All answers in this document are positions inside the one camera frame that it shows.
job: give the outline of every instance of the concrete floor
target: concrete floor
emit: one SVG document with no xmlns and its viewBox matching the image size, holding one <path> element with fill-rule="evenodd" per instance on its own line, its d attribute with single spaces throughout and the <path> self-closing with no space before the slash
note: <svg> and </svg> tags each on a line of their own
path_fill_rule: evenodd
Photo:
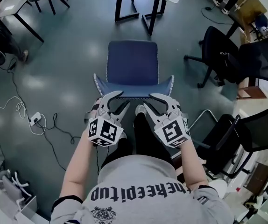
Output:
<svg viewBox="0 0 268 224">
<path fill-rule="evenodd" d="M 151 12 L 153 1 L 135 0 L 135 4 L 139 12 L 146 14 Z M 14 76 L 30 116 L 36 112 L 44 114 L 50 127 L 53 114 L 57 112 L 59 127 L 73 135 L 81 135 L 85 128 L 84 114 L 99 96 L 92 75 L 97 73 L 102 78 L 106 77 L 108 43 L 122 39 L 150 40 L 158 44 L 160 80 L 175 76 L 172 97 L 180 102 L 191 121 L 204 109 L 211 109 L 217 117 L 233 112 L 237 86 L 227 83 L 223 88 L 216 87 L 212 74 L 207 86 L 199 90 L 197 82 L 203 80 L 207 67 L 192 60 L 183 62 L 185 54 L 201 56 L 197 42 L 203 39 L 209 26 L 215 26 L 224 33 L 230 27 L 214 24 L 201 15 L 201 8 L 213 6 L 212 0 L 180 0 L 177 4 L 167 2 L 165 14 L 156 20 L 152 37 L 146 33 L 141 18 L 115 23 L 115 2 L 69 0 L 71 7 L 67 9 L 58 0 L 53 0 L 55 16 L 48 0 L 39 2 L 41 14 L 35 6 L 24 5 L 19 15 L 45 43 L 32 36 L 14 17 L 4 19 L 21 48 L 30 51 L 27 64 L 19 63 Z M 127 14 L 130 10 L 130 0 L 123 0 L 121 14 Z M 232 23 L 217 8 L 204 12 L 216 21 Z M 238 31 L 232 40 L 240 45 Z M 7 56 L 4 68 L 11 57 Z M 0 70 L 0 105 L 16 95 L 11 79 L 10 74 Z M 11 101 L 5 110 L 0 109 L 0 143 L 6 166 L 18 170 L 31 183 L 39 209 L 49 216 L 51 206 L 59 195 L 64 171 L 57 164 L 50 144 L 44 137 L 33 135 L 26 119 L 19 117 L 15 111 L 16 104 L 17 101 Z M 133 102 L 127 120 L 123 121 L 130 139 L 133 139 L 132 121 L 136 105 L 137 102 Z M 201 140 L 206 129 L 198 130 L 191 134 Z M 69 136 L 58 130 L 47 131 L 46 134 L 54 144 L 59 162 L 66 167 L 76 144 L 71 145 Z M 106 150 L 99 148 L 100 165 L 105 155 Z M 95 185 L 96 180 L 94 150 L 87 188 Z"/>
</svg>

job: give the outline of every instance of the chair leg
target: chair leg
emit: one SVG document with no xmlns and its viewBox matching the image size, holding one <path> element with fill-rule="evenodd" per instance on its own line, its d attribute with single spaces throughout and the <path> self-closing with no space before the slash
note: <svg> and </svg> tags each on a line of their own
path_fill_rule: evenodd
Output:
<svg viewBox="0 0 268 224">
<path fill-rule="evenodd" d="M 208 70 L 207 70 L 207 73 L 205 74 L 205 78 L 204 78 L 204 81 L 201 83 L 198 83 L 197 84 L 197 87 L 200 89 L 200 88 L 204 88 L 205 84 L 207 83 L 209 77 L 210 77 L 210 74 L 212 72 L 212 68 L 208 67 Z"/>
<path fill-rule="evenodd" d="M 185 55 L 185 56 L 184 56 L 184 60 L 187 61 L 188 59 L 191 59 L 191 60 L 194 60 L 194 61 L 198 61 L 198 62 L 205 63 L 205 62 L 203 61 L 202 58 Z"/>
<path fill-rule="evenodd" d="M 41 11 L 41 8 L 40 8 L 40 6 L 39 6 L 39 4 L 38 4 L 37 1 L 35 1 L 35 4 L 36 4 L 36 7 L 37 7 L 37 9 L 39 10 L 39 12 L 42 12 L 42 11 Z"/>
</svg>

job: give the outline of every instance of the black metal frame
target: black metal frame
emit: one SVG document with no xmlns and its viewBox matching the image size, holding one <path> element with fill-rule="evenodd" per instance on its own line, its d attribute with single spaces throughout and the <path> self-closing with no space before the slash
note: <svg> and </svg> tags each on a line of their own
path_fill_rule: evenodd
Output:
<svg viewBox="0 0 268 224">
<path fill-rule="evenodd" d="M 139 17 L 139 13 L 137 12 L 136 7 L 134 5 L 134 0 L 131 0 L 131 3 L 132 3 L 132 6 L 133 6 L 135 12 L 133 14 L 129 14 L 129 15 L 121 17 L 120 16 L 121 2 L 122 2 L 122 0 L 116 0 L 115 17 L 114 17 L 115 22 L 121 21 L 124 19 L 128 19 L 128 18 L 138 18 Z"/>
<path fill-rule="evenodd" d="M 160 2 L 160 0 L 154 0 L 154 6 L 153 6 L 152 13 L 142 15 L 142 21 L 143 21 L 144 25 L 146 26 L 146 29 L 147 29 L 149 35 L 153 34 L 156 16 L 163 15 L 164 11 L 165 11 L 166 0 L 162 0 L 160 12 L 158 12 L 159 2 Z M 151 22 L 149 25 L 148 25 L 147 17 L 151 17 Z"/>
<path fill-rule="evenodd" d="M 131 0 L 131 3 L 132 3 L 132 6 L 133 6 L 135 12 L 133 14 L 129 14 L 129 15 L 121 17 L 120 16 L 121 2 L 122 2 L 122 0 L 116 0 L 115 18 L 114 18 L 115 22 L 121 21 L 124 19 L 128 19 L 128 18 L 138 18 L 139 17 L 139 13 L 137 12 L 137 9 L 135 7 L 134 0 Z M 146 29 L 147 29 L 149 35 L 152 35 L 152 33 L 153 33 L 156 16 L 164 14 L 164 11 L 165 11 L 166 0 L 162 0 L 161 8 L 160 8 L 160 11 L 158 12 L 159 2 L 160 2 L 160 0 L 154 0 L 152 13 L 142 15 L 142 22 L 146 26 Z M 148 21 L 147 21 L 148 17 L 150 17 L 150 19 L 151 19 L 149 25 L 148 25 Z"/>
</svg>

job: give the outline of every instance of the white cable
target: white cable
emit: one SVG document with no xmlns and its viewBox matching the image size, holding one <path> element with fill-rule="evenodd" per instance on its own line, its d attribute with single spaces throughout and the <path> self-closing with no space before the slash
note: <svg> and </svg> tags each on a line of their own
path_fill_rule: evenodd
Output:
<svg viewBox="0 0 268 224">
<path fill-rule="evenodd" d="M 16 99 L 18 99 L 18 100 L 20 101 L 20 102 L 16 105 L 16 111 L 19 113 L 19 116 L 20 116 L 21 119 L 24 119 L 24 118 L 25 118 L 25 115 L 27 116 L 27 122 L 28 122 L 29 129 L 30 129 L 31 133 L 32 133 L 32 134 L 35 134 L 35 135 L 42 136 L 42 135 L 45 133 L 45 131 L 46 131 L 46 126 L 47 126 L 47 120 L 46 120 L 46 117 L 45 117 L 43 114 L 41 114 L 41 115 L 44 117 L 44 119 L 45 119 L 45 125 L 43 126 L 43 127 L 44 127 L 43 132 L 42 132 L 42 133 L 34 133 L 34 132 L 32 131 L 32 129 L 31 129 L 31 126 L 30 126 L 30 123 L 29 123 L 29 117 L 28 117 L 28 114 L 27 114 L 27 110 L 26 110 L 26 108 L 25 108 L 25 105 L 24 105 L 24 103 L 22 102 L 22 100 L 21 100 L 19 97 L 17 97 L 17 96 L 13 96 L 13 97 L 11 97 L 11 98 L 6 102 L 6 104 L 5 104 L 4 107 L 1 107 L 1 106 L 0 106 L 0 109 L 3 109 L 3 110 L 4 110 L 4 109 L 6 108 L 8 102 L 9 102 L 10 100 L 14 99 L 14 98 L 16 98 Z M 20 113 L 20 109 L 21 109 L 22 107 L 23 107 L 23 109 L 24 109 L 24 114 L 23 114 L 23 115 L 21 115 L 21 113 Z"/>
</svg>

